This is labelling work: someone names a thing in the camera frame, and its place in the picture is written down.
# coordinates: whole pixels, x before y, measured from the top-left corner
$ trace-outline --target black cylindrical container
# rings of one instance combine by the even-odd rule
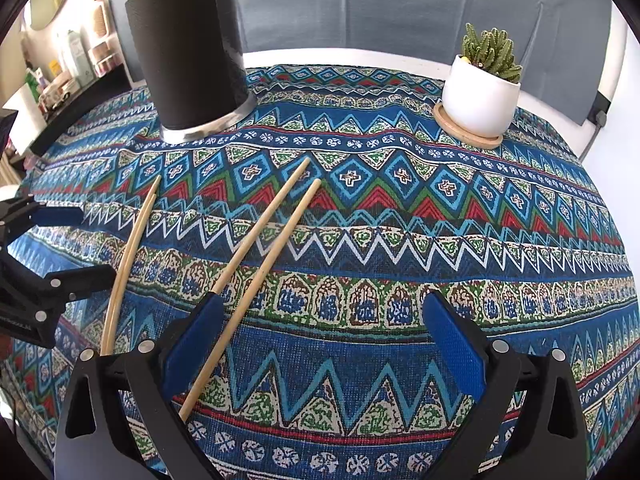
[[[235,0],[128,0],[125,8],[163,140],[203,137],[251,112]]]

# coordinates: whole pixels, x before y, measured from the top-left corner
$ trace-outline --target white panel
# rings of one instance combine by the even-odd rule
[[[609,41],[607,43],[607,53],[602,67],[602,77],[598,91],[609,101],[613,99],[622,70],[622,61],[625,57],[626,31],[628,25],[622,13],[616,5],[611,3],[611,28],[609,31]]]
[[[584,167],[607,204],[625,245],[632,271],[640,276],[640,44],[631,31],[618,87]]]

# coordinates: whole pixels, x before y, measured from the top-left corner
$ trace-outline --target tribal pattern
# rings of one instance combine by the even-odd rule
[[[180,146],[159,140],[146,89],[92,110],[24,185],[52,205],[82,206],[82,227],[34,228],[12,253],[41,275],[116,267],[161,174],[120,314],[116,350],[128,351],[190,311],[309,156],[225,289],[228,314],[308,185],[324,185],[188,421],[222,475],[424,472],[472,405],[422,323],[437,288],[489,336],[570,356],[592,476],[638,412],[638,297],[615,224],[555,130],[518,110],[500,147],[476,150],[435,123],[441,81],[393,70],[275,66],[249,70],[248,81],[252,115]],[[72,364],[99,345],[107,299],[70,303],[55,349],[15,342],[4,365],[47,456]],[[514,396],[483,467],[497,463],[522,401]],[[162,469],[135,403],[123,402],[144,458]]]

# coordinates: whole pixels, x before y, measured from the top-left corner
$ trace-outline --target wooden chopstick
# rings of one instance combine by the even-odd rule
[[[196,402],[198,402],[200,394],[209,382],[211,373],[218,364],[218,361],[220,361],[222,354],[225,352],[226,347],[229,345],[231,338],[234,336],[236,329],[240,325],[244,314],[249,309],[249,306],[254,300],[255,295],[258,293],[258,290],[260,290],[265,277],[271,270],[271,266],[276,261],[276,258],[280,255],[280,251],[286,245],[293,230],[298,225],[300,218],[302,218],[303,213],[306,211],[306,208],[308,207],[309,203],[313,199],[316,191],[318,191],[318,188],[320,186],[322,186],[322,181],[319,178],[316,178],[312,182],[309,189],[306,190],[306,193],[302,197],[302,200],[300,200],[300,203],[291,215],[291,218],[274,241],[271,249],[269,250],[269,253],[262,262],[262,265],[255,273],[255,276],[252,279],[249,288],[244,293],[244,296],[242,296],[238,307],[234,310],[233,314],[229,318],[229,321],[227,321],[222,334],[220,334],[218,341],[216,341],[211,354],[207,358],[207,361],[204,363],[202,370],[200,370],[198,377],[193,383],[193,388],[191,388],[191,390],[187,394],[187,397],[184,400],[184,404],[180,409],[179,415],[183,421],[186,421],[187,418],[189,418],[193,407],[196,405]]]
[[[109,298],[109,306],[107,307],[107,315],[104,318],[104,329],[102,330],[102,339],[100,342],[100,355],[113,353],[113,346],[116,339],[116,329],[118,327],[118,316],[120,315],[120,307],[122,306],[122,298],[129,281],[129,273],[133,265],[133,259],[138,252],[138,245],[149,220],[154,202],[156,201],[156,191],[160,184],[160,175],[156,177],[151,188],[146,194],[145,201],[140,208],[140,213],[136,222],[131,229],[131,234],[127,240],[127,245],[122,251],[122,258],[116,273],[116,280],[111,289],[111,297]]]
[[[238,250],[234,253],[231,261],[229,261],[229,263],[225,267],[225,270],[222,271],[222,274],[220,274],[219,278],[216,280],[216,283],[213,285],[213,288],[211,289],[212,292],[220,294],[223,290],[225,290],[226,284],[229,282],[234,272],[236,272],[238,265],[240,265],[240,262],[248,253],[249,249],[254,244],[257,237],[264,229],[265,225],[267,225],[270,218],[276,212],[276,209],[280,207],[280,203],[289,194],[291,188],[295,186],[300,176],[302,176],[302,174],[306,170],[306,167],[309,165],[309,161],[310,159],[308,157],[305,157],[305,159],[296,168],[296,171],[294,171],[284,183],[284,186],[280,188],[275,198],[267,206],[267,209],[264,210],[264,213],[262,213],[260,218],[258,218],[258,221],[255,223],[254,227],[242,239]]]

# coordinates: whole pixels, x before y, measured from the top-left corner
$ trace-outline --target plant pot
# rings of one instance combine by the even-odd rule
[[[497,137],[511,124],[519,94],[520,83],[500,79],[456,56],[442,90],[442,105],[469,133]]]

